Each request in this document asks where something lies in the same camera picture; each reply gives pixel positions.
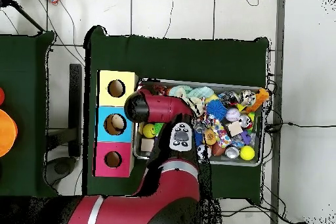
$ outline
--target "metal frame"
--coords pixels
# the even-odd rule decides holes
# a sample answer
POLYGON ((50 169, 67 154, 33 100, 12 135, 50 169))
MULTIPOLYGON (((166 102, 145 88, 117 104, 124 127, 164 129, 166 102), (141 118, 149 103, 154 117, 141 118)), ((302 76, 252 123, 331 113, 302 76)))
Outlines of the metal frame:
MULTIPOLYGON (((274 94, 273 109, 281 115, 282 113, 282 72, 284 61, 284 28, 285 28, 285 0, 277 0, 277 17, 276 17, 276 50, 275 50, 275 67, 274 81, 278 88, 274 94)), ((281 123, 279 116, 273 113, 274 124, 281 123)), ((271 205, 275 207, 275 212, 279 211, 279 176, 280 176, 280 140, 281 132, 273 133, 273 151, 272 151, 272 176, 271 176, 271 205)), ((270 224, 278 224, 278 215, 270 213, 272 221, 270 224)))

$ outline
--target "tile floor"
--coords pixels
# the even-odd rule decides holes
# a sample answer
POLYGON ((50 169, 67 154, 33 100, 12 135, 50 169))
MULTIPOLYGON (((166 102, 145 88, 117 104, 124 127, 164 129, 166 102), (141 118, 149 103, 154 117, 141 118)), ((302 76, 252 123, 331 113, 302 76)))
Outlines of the tile floor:
MULTIPOLYGON (((275 48, 276 0, 62 0, 54 6, 47 0, 16 0, 23 9, 43 28, 53 27, 58 37, 53 52, 49 54, 50 81, 50 127, 63 128, 68 124, 69 64, 81 62, 85 56, 82 45, 85 34, 95 25, 106 28, 109 35, 143 35, 146 37, 212 39, 230 38, 254 40, 267 37, 270 47, 275 48), (65 44, 75 56, 72 56, 65 44)), ((12 20, 19 34, 35 35, 35 29, 16 10, 3 9, 12 20)), ((16 30, 3 12, 0 12, 0 34, 16 34, 16 30)), ((274 70, 274 52, 270 54, 271 69, 274 70)), ((266 137, 265 152, 270 149, 266 137)), ((60 146, 49 153, 49 158, 67 156, 67 147, 60 146)), ((58 185, 63 195, 81 194, 81 159, 73 173, 58 185)), ((270 187, 271 162, 265 168, 265 184, 270 187)), ((264 197, 270 202, 270 193, 265 189, 264 197)), ((249 206, 246 200, 220 200, 224 214, 249 206)), ((248 209, 232 217, 225 217, 224 224, 270 224, 267 215, 258 209, 248 209)))

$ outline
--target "yellow tennis ball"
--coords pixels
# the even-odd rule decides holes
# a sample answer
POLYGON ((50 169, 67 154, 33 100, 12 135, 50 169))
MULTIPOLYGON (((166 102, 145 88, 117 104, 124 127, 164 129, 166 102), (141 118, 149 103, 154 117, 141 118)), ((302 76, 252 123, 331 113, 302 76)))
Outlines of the yellow tennis ball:
POLYGON ((207 97, 205 100, 204 100, 204 103, 205 104, 208 104, 210 101, 213 101, 215 99, 219 99, 218 96, 216 96, 216 94, 213 94, 211 95, 210 97, 207 97))
POLYGON ((243 160, 251 160, 255 157, 255 151, 251 146, 244 146, 240 149, 240 157, 243 160))
POLYGON ((155 130, 154 130, 154 124, 152 123, 147 123, 144 128, 142 129, 142 132, 145 137, 147 138, 153 138, 155 137, 155 130))

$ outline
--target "dark green tabletop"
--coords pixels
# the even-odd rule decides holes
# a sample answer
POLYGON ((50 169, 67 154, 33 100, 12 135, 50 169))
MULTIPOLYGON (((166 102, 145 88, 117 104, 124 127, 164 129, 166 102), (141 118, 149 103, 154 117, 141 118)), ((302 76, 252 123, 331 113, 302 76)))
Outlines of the dark green tabletop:
MULTIPOLYGON (((93 177, 97 70, 135 72, 140 78, 264 87, 267 38, 255 41, 155 39, 132 35, 106 36, 93 27, 85 38, 85 103, 89 131, 84 181, 87 194, 132 194, 138 188, 146 161, 135 160, 130 178, 93 177)), ((259 203, 261 166, 212 165, 215 198, 250 198, 259 203)))
POLYGON ((0 195, 54 196, 43 178, 46 129, 46 53, 53 32, 35 37, 0 35, 0 106, 16 122, 18 136, 0 158, 0 195))

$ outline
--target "orange toy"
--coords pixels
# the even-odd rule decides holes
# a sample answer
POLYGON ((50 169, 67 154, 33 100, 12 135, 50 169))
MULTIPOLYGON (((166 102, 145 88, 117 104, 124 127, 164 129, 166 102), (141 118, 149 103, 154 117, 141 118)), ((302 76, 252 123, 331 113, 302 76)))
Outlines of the orange toy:
POLYGON ((244 111, 246 112, 246 114, 250 113, 250 112, 255 112, 256 109, 259 108, 260 105, 263 104, 264 101, 266 101, 269 97, 268 92, 264 89, 261 88, 259 90, 258 93, 255 94, 257 96, 257 99, 255 101, 255 104, 252 106, 248 106, 244 111))
MULTIPOLYGON (((0 104, 3 103, 4 99, 5 94, 0 88, 0 104)), ((5 111, 0 109, 0 157, 9 152, 17 135, 16 123, 5 111)))

